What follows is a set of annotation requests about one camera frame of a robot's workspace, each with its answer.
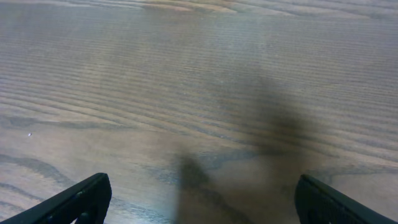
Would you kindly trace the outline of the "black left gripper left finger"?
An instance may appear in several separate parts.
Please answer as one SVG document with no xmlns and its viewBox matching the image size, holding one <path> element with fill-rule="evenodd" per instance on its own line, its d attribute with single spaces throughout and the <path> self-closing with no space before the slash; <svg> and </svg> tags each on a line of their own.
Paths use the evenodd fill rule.
<svg viewBox="0 0 398 224">
<path fill-rule="evenodd" d="M 2 224 L 103 224 L 112 197 L 109 177 L 97 173 Z"/>
</svg>

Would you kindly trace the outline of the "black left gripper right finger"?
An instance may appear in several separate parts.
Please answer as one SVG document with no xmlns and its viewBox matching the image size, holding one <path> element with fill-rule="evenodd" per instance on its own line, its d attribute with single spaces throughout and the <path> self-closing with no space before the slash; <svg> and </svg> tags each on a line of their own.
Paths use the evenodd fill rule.
<svg viewBox="0 0 398 224">
<path fill-rule="evenodd" d="M 311 175 L 301 175 L 294 203 L 301 224 L 397 224 Z"/>
</svg>

